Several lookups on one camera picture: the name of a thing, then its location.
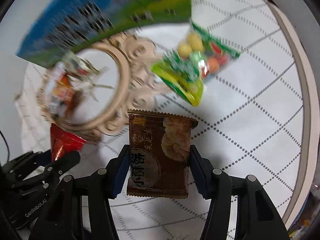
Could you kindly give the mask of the red triangular snack packet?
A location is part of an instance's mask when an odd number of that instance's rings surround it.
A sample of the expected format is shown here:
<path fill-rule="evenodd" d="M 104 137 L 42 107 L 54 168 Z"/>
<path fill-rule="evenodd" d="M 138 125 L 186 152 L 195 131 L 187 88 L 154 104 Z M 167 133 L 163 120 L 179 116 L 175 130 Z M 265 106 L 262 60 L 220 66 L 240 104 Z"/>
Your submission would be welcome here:
<path fill-rule="evenodd" d="M 66 153 L 80 151 L 87 141 L 73 133 L 66 132 L 56 124 L 50 127 L 52 162 L 61 159 Z"/>

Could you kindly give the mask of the panda snack packet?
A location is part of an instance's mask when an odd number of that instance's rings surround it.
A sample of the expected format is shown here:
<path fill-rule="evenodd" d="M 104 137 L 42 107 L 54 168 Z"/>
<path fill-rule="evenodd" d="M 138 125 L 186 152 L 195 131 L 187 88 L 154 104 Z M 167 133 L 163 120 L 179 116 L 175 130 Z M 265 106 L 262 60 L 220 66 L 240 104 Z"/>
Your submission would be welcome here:
<path fill-rule="evenodd" d="M 76 90 L 62 63 L 57 64 L 49 74 L 44 90 L 44 103 L 54 119 L 70 119 L 79 104 L 82 92 Z"/>

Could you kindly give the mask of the blue green cardboard box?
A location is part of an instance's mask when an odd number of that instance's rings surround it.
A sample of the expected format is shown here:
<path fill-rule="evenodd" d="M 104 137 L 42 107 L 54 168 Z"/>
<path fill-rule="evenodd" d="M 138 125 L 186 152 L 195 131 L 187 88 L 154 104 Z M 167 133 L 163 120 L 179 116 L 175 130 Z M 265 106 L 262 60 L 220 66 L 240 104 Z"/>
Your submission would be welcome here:
<path fill-rule="evenodd" d="M 17 56 L 44 68 L 118 32 L 187 22 L 191 0 L 52 0 L 25 35 Z"/>

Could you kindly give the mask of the pale green snack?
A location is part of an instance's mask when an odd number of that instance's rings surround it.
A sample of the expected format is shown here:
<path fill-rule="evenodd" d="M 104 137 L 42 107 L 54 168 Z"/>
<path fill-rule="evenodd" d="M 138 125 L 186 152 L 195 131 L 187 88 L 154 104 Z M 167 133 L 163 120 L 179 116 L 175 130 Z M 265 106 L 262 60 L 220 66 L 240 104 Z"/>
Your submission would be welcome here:
<path fill-rule="evenodd" d="M 65 53 L 62 62 L 65 65 L 64 69 L 67 74 L 81 81 L 86 81 L 91 76 L 99 75 L 100 73 L 89 61 L 78 57 L 72 51 Z"/>

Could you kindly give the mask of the brown pastry snack packet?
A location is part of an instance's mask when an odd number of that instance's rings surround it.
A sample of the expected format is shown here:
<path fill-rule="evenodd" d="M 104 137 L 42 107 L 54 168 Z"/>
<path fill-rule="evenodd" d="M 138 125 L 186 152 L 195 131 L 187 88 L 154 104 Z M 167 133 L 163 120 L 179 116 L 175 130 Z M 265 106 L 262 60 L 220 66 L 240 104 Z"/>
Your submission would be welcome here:
<path fill-rule="evenodd" d="M 127 195 L 185 199 L 191 131 L 197 120 L 130 109 L 130 176 Z"/>

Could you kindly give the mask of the green candy bag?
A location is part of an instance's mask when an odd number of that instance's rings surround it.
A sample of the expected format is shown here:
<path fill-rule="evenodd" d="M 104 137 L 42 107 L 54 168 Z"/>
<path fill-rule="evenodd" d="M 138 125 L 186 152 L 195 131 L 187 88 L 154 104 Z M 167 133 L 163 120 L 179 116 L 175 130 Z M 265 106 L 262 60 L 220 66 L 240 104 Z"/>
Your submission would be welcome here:
<path fill-rule="evenodd" d="M 151 71 L 184 101 L 196 107 L 201 102 L 204 83 L 240 55 L 240 51 L 191 22 L 183 40 L 175 49 L 166 51 L 162 59 L 151 66 Z"/>

